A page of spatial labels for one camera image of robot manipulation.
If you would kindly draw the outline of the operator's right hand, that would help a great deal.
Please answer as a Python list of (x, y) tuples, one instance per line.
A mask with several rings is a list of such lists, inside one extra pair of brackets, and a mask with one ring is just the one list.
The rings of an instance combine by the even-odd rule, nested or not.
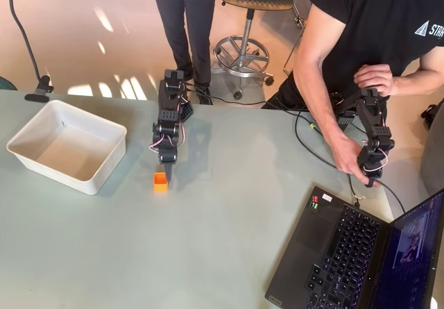
[(358, 165), (361, 147), (346, 136), (334, 141), (332, 152), (337, 168), (343, 173), (355, 176), (364, 185), (370, 185), (370, 179)]

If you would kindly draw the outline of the operator's left hand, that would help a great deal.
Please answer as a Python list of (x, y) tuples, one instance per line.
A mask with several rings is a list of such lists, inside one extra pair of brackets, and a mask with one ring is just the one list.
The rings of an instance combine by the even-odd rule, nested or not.
[(391, 68), (386, 64), (361, 66), (354, 82), (361, 89), (375, 88), (382, 97), (391, 96), (395, 87)]

